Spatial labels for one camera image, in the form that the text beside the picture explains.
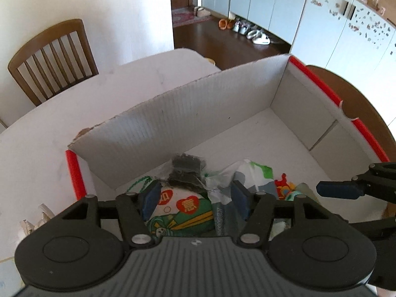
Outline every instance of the box wall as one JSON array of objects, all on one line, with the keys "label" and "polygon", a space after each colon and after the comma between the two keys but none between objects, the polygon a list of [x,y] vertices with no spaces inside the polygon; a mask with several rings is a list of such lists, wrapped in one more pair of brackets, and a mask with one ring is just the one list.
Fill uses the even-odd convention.
[{"label": "box wall", "polygon": [[116,188],[268,108],[288,58],[262,59],[168,91],[94,127],[69,148]]}]

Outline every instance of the wooden chair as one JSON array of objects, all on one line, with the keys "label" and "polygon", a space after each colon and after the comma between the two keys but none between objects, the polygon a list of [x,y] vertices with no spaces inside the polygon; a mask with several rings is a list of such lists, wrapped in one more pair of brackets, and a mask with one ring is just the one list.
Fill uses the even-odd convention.
[{"label": "wooden chair", "polygon": [[[316,66],[307,66],[343,99],[343,112],[348,118],[360,118],[378,143],[384,149],[391,162],[396,162],[396,143],[391,131],[371,103],[353,85],[338,75]],[[396,205],[388,203],[384,217],[394,216]]]},{"label": "wooden chair", "polygon": [[[73,32],[77,32],[78,40],[80,41],[82,49],[79,48],[79,45],[77,47],[82,50],[91,73],[87,73],[87,70],[84,69],[83,62],[81,61],[76,45],[74,44],[71,36]],[[63,41],[66,40],[66,37],[64,36],[67,36],[67,40],[69,41],[69,45],[66,44],[66,47],[63,43]],[[57,48],[58,52],[54,46],[56,40],[60,47]],[[44,50],[45,47],[47,47],[49,57]],[[63,54],[63,59],[58,55],[58,53],[60,54],[59,49]],[[31,86],[29,86],[27,80],[21,73],[24,69],[27,69],[27,72],[32,79]],[[28,41],[21,49],[19,49],[14,57],[12,57],[8,64],[8,70],[21,89],[36,106],[42,103],[39,97],[41,99],[44,98],[45,100],[48,100],[67,88],[98,74],[98,69],[81,19],[63,21],[46,29],[42,33],[39,33],[36,37]]]}]

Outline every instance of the shoe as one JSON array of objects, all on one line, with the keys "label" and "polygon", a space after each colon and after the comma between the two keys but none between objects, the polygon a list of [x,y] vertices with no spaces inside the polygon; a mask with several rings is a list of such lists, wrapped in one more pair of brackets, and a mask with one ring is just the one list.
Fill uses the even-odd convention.
[{"label": "shoe", "polygon": [[232,28],[232,30],[234,32],[239,32],[239,28],[241,27],[241,22],[240,21],[236,21],[234,24],[234,27]]},{"label": "shoe", "polygon": [[225,30],[225,29],[227,29],[227,26],[228,26],[228,20],[227,20],[227,19],[221,19],[221,20],[219,21],[219,29],[220,29],[220,30]]},{"label": "shoe", "polygon": [[209,16],[210,15],[210,11],[208,11],[208,10],[206,10],[206,9],[204,9],[204,8],[202,8],[202,10],[198,10],[197,11],[197,17],[206,17],[206,16]]},{"label": "shoe", "polygon": [[252,41],[256,45],[263,45],[263,46],[271,43],[270,38],[268,38],[267,35],[265,33],[262,33],[261,31],[260,34],[257,37],[253,38]]},{"label": "shoe", "polygon": [[253,29],[253,30],[249,31],[249,33],[246,35],[246,38],[248,38],[249,40],[252,40],[253,38],[256,38],[260,34],[261,34],[260,30]]},{"label": "shoe", "polygon": [[241,35],[246,35],[248,33],[249,29],[250,29],[250,25],[248,23],[244,23],[242,25],[241,29],[239,30],[239,33]]},{"label": "shoe", "polygon": [[194,7],[194,17],[197,16],[197,11],[198,11],[198,9],[200,9],[200,8],[201,8],[200,6],[195,6],[195,7]]},{"label": "shoe", "polygon": [[227,25],[227,29],[232,29],[234,27],[235,24],[235,20],[231,20],[228,25]]}]

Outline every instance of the chair slat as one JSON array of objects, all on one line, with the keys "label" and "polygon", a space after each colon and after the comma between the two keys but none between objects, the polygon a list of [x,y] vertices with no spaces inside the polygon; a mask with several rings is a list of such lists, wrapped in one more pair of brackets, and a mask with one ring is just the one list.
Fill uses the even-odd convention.
[{"label": "chair slat", "polygon": [[76,59],[77,65],[80,68],[80,71],[81,71],[82,75],[85,78],[85,77],[87,77],[87,74],[85,73],[84,67],[82,66],[82,62],[81,62],[80,56],[78,55],[78,52],[76,50],[76,46],[74,45],[73,39],[70,36],[70,34],[67,35],[67,39],[69,41],[70,48],[72,49],[74,58]]},{"label": "chair slat", "polygon": [[70,69],[70,71],[72,73],[72,76],[73,76],[74,80],[76,81],[77,80],[77,75],[76,75],[76,72],[75,72],[75,70],[73,68],[72,62],[70,61],[69,55],[67,54],[67,51],[66,51],[65,46],[63,44],[62,38],[58,38],[58,41],[59,41],[59,45],[61,47],[63,56],[65,57],[67,66],[69,67],[69,69]]},{"label": "chair slat", "polygon": [[62,65],[62,63],[61,63],[61,60],[60,60],[59,57],[58,57],[58,54],[56,53],[55,48],[53,47],[52,42],[49,43],[49,47],[51,48],[51,51],[52,51],[52,54],[53,54],[53,56],[54,56],[54,58],[55,58],[56,64],[58,65],[58,68],[59,68],[59,70],[61,71],[63,78],[65,79],[66,83],[67,83],[68,85],[70,85],[69,78],[68,78],[67,75],[66,75],[66,71],[65,71],[65,69],[64,69],[64,67],[63,67],[63,65]]},{"label": "chair slat", "polygon": [[49,72],[50,72],[51,75],[52,75],[53,80],[55,80],[55,82],[56,82],[56,84],[58,85],[59,89],[62,89],[61,82],[59,81],[59,78],[58,78],[58,76],[56,75],[55,70],[54,70],[54,68],[53,68],[53,66],[52,66],[52,64],[51,64],[51,62],[50,62],[50,60],[48,59],[48,56],[47,56],[46,52],[45,52],[44,49],[42,49],[42,48],[41,48],[40,50],[41,50],[41,54],[42,54],[43,57],[44,57],[44,60],[45,60],[45,62],[46,62],[46,65],[47,65],[47,67],[48,67],[48,70],[49,70]]},{"label": "chair slat", "polygon": [[27,71],[29,71],[30,76],[32,77],[34,84],[37,86],[38,90],[41,92],[41,94],[43,95],[43,97],[48,100],[48,96],[46,94],[46,92],[44,91],[43,87],[40,85],[40,82],[38,81],[36,75],[34,74],[32,68],[30,68],[29,64],[27,63],[27,61],[24,62]]},{"label": "chair slat", "polygon": [[25,78],[21,75],[18,69],[14,70],[12,73],[13,77],[15,77],[18,85],[21,87],[21,89],[24,91],[24,93],[29,97],[29,99],[33,102],[35,106],[38,106],[41,104],[41,100],[38,99],[34,91],[30,88],[28,83],[26,82]]},{"label": "chair slat", "polygon": [[51,85],[51,83],[50,83],[50,81],[49,81],[49,79],[48,79],[43,67],[41,67],[41,64],[38,61],[38,59],[37,59],[35,54],[33,54],[33,60],[34,60],[34,63],[36,64],[36,66],[37,66],[38,71],[40,72],[41,77],[43,77],[44,81],[46,82],[47,87],[49,88],[51,93],[54,95],[55,91],[54,91],[54,89],[53,89],[53,87],[52,87],[52,85]]}]

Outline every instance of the blue gripper pad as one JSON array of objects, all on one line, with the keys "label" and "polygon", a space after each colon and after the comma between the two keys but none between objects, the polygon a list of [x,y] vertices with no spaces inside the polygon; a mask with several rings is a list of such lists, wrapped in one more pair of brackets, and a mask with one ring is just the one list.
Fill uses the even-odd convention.
[{"label": "blue gripper pad", "polygon": [[359,197],[364,196],[363,190],[359,188],[356,182],[352,181],[320,181],[316,186],[316,191],[320,196],[324,196],[327,198],[356,200]]},{"label": "blue gripper pad", "polygon": [[161,198],[161,189],[161,182],[155,180],[151,182],[139,195],[139,203],[143,221],[148,221],[153,214]]},{"label": "blue gripper pad", "polygon": [[231,182],[231,200],[243,220],[250,217],[252,194],[239,181]]}]

